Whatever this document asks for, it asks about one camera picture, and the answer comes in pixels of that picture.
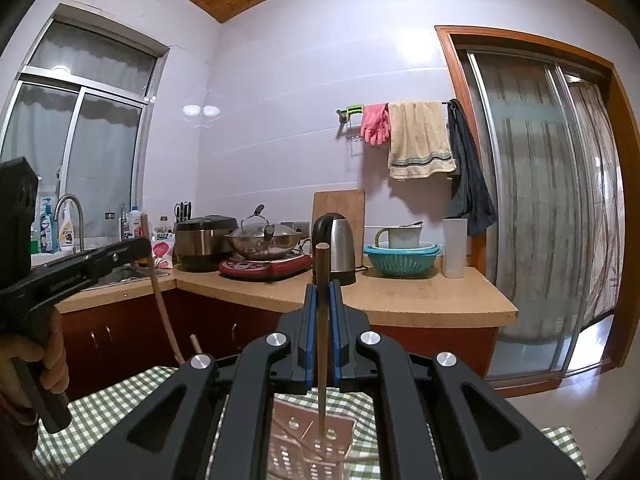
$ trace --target green handle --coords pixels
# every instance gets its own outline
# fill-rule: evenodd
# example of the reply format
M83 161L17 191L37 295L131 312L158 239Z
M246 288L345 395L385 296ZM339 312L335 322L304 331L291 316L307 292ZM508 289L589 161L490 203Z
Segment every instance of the green handle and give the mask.
M373 242L373 244L374 244L376 247L379 247L379 245L378 245L378 241L380 240L380 235L381 235L383 232L385 232L385 231L389 231L389 228L388 228L388 227L385 227L384 229L380 229L380 231L378 231L378 232L376 233L376 239L375 239L375 240L374 240L374 242Z

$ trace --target green and white gingham tablecloth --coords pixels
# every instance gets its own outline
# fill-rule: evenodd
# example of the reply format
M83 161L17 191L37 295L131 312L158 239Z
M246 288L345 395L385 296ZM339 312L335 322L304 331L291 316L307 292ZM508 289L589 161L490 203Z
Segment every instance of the green and white gingham tablecloth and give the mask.
M73 462L113 428L146 396L165 381L175 368L153 367L121 383L75 400L69 404L73 417L64 431L50 435L42 423L38 428L38 448L34 453L36 464L51 479L59 478ZM306 396L278 394L277 399L306 408L318 408L318 391ZM378 453L376 423L371 398L366 394L341 394L329 388L326 399L327 413L346 415L355 420L350 456ZM580 449L569 428L545 428L542 433L564 451L584 473L587 471ZM375 462L345 463L343 478L374 480L380 478L380 466Z

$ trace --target scissors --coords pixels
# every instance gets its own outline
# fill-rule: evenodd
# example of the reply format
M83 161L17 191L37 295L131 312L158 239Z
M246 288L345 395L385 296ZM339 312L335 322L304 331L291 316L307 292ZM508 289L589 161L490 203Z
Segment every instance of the scissors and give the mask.
M174 206L176 222L184 222L191 219L191 202L180 202Z

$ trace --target blue plastic basket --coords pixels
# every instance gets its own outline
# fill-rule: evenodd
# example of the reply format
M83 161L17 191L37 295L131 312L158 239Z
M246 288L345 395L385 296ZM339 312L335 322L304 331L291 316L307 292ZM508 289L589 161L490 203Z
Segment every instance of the blue plastic basket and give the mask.
M415 278L431 268L440 248L436 244L421 243L416 249L389 249L387 244L380 244L380 247L367 246L364 252L385 276Z

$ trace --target metal bolt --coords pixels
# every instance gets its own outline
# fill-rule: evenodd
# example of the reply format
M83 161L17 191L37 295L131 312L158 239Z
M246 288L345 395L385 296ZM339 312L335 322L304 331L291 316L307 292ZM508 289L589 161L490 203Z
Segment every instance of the metal bolt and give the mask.
M287 336L282 332L273 332L267 336L267 343L271 346L282 346L287 342Z
M193 368L204 370L204 368L209 367L209 365L211 364L211 357L204 354L198 354L194 355L189 362Z
M440 352L436 355L436 361L441 366L450 367L458 362L458 358L451 352Z
M380 334L373 332L373 330L368 330L360 334L360 341L365 345L377 345L380 342Z

